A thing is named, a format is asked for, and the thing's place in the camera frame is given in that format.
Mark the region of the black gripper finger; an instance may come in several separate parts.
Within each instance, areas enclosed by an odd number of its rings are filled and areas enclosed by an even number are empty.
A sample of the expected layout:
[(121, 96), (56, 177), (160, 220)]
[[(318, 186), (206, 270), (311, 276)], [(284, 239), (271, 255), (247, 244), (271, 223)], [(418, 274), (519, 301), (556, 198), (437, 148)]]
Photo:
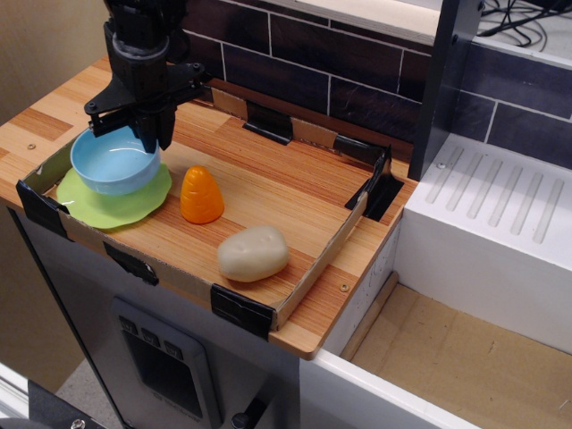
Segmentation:
[(156, 119), (149, 115), (136, 115), (132, 121), (131, 128), (134, 135), (141, 141), (146, 153), (156, 152)]
[(172, 143), (174, 131), (176, 106), (168, 104), (156, 116), (156, 138), (159, 147), (166, 150)]

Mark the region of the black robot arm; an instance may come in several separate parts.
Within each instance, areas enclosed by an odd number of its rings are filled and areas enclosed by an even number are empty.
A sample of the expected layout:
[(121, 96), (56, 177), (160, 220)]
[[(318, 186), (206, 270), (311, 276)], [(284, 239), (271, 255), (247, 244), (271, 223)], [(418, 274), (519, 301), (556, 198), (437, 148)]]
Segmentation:
[(178, 105), (203, 93), (205, 67), (186, 63), (184, 1), (107, 1), (110, 83), (88, 101), (89, 129), (102, 137), (129, 127), (149, 154), (172, 142)]

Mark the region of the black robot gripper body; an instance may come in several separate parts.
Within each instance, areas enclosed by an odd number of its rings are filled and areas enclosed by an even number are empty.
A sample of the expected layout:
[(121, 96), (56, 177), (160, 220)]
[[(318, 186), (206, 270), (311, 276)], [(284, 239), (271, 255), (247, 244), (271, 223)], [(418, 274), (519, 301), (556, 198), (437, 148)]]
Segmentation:
[(169, 64), (168, 44), (143, 55), (125, 51), (115, 42), (108, 42), (106, 47), (111, 81), (84, 106), (90, 117), (89, 129), (96, 137), (126, 126), (131, 128), (136, 115), (156, 118), (168, 104), (175, 105), (177, 111), (178, 105), (202, 93), (204, 65)]

